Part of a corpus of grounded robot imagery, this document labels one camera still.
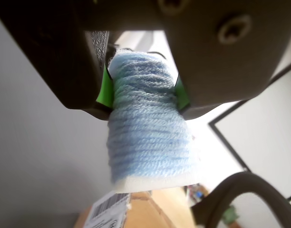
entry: wound yarn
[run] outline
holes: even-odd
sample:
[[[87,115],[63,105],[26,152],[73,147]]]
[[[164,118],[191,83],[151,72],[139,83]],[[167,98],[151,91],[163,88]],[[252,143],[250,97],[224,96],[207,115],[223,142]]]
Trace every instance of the wound yarn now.
[[[176,106],[168,62],[147,53],[117,52],[107,141],[117,192],[195,183],[192,136]]]

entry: white wall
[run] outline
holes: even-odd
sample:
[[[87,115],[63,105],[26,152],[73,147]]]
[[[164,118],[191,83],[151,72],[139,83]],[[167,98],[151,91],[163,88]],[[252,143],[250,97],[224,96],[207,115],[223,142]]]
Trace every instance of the white wall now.
[[[71,227],[112,188],[107,131],[60,103],[0,22],[0,228]]]

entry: small object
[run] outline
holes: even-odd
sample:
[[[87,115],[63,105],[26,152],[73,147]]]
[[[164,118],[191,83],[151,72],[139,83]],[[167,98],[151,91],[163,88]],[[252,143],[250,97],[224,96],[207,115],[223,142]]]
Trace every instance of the small object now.
[[[220,26],[217,37],[221,44],[234,44],[245,37],[251,28],[252,19],[249,15],[235,16]]]
[[[197,183],[192,137],[176,105],[168,62],[119,51],[109,65],[114,83],[107,147],[116,192]]]
[[[235,206],[230,205],[228,209],[223,213],[222,221],[224,224],[229,225],[235,222],[239,216],[236,214]]]

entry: yarn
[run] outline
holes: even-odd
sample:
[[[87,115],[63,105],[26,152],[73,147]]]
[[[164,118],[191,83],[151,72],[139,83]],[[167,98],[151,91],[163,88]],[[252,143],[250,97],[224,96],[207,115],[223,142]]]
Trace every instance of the yarn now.
[[[112,182],[194,171],[192,136],[177,110],[167,61],[146,53],[118,52],[109,72],[115,93],[107,141]]]

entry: black frame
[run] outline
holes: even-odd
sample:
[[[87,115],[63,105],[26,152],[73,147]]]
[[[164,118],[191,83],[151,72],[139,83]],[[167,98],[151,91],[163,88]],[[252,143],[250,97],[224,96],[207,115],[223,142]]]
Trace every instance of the black frame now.
[[[289,71],[291,71],[291,63],[285,67],[282,71],[280,71],[275,77],[273,77],[270,81],[270,83],[268,84],[267,88],[272,85],[273,83],[275,83],[277,80],[279,80],[281,77],[283,77],[284,75],[286,75]],[[243,159],[239,156],[239,154],[235,151],[235,149],[230,145],[230,143],[226,140],[226,138],[223,136],[223,134],[218,130],[218,128],[215,126],[215,124],[217,122],[219,122],[220,120],[222,120],[224,117],[226,117],[227,115],[229,115],[230,113],[232,113],[234,110],[238,109],[239,107],[241,107],[243,104],[245,104],[246,102],[250,101],[249,100],[245,100],[245,101],[240,101],[238,103],[236,103],[234,106],[232,106],[231,108],[229,108],[228,110],[226,110],[224,113],[222,113],[221,115],[219,115],[218,117],[216,117],[214,120],[212,120],[209,123],[209,126],[212,128],[212,130],[214,131],[214,133],[219,137],[219,139],[223,142],[223,144],[227,147],[227,149],[230,151],[230,153],[234,156],[234,158],[239,162],[239,164],[242,166],[242,168],[247,171],[247,172],[252,172],[250,170],[250,168],[247,166],[247,164],[243,161]]]

